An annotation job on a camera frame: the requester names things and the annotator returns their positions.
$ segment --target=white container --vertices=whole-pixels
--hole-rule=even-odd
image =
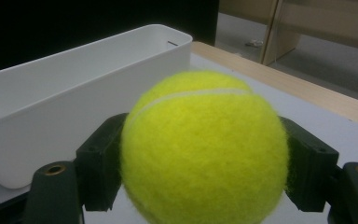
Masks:
[[[106,119],[188,69],[191,41],[149,25],[0,71],[0,184],[21,188],[41,166],[73,160]]]

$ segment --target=yellow tennis ball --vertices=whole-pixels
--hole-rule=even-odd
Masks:
[[[130,112],[121,141],[123,184],[150,223],[259,223],[285,188],[283,126],[235,77],[164,79]]]

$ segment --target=table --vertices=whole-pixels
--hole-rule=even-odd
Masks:
[[[339,151],[339,166],[358,161],[358,100],[198,42],[192,44],[191,68],[216,70],[245,80],[281,116],[298,123]],[[0,203],[27,190],[0,187]],[[299,212],[283,195],[278,208],[264,223],[326,223],[327,212],[328,205],[322,214]],[[146,223],[123,189],[112,211],[87,212],[85,220],[86,223]]]

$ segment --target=white surface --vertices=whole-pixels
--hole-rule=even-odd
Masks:
[[[191,41],[150,25],[0,71],[0,184],[21,188],[39,167],[73,160],[103,121],[188,68]]]
[[[240,77],[248,82],[255,92],[265,96],[278,112],[325,141],[340,153],[339,165],[347,161],[358,161],[358,123],[352,122],[315,105],[311,105],[284,92],[272,89],[244,75],[233,72],[215,63],[192,54],[192,68],[213,69]],[[263,222],[264,224],[315,224],[327,223],[328,205],[322,214],[307,214],[296,207],[283,194],[277,209]],[[125,191],[120,189],[113,210],[109,212],[86,212],[86,223],[146,223],[128,200]]]

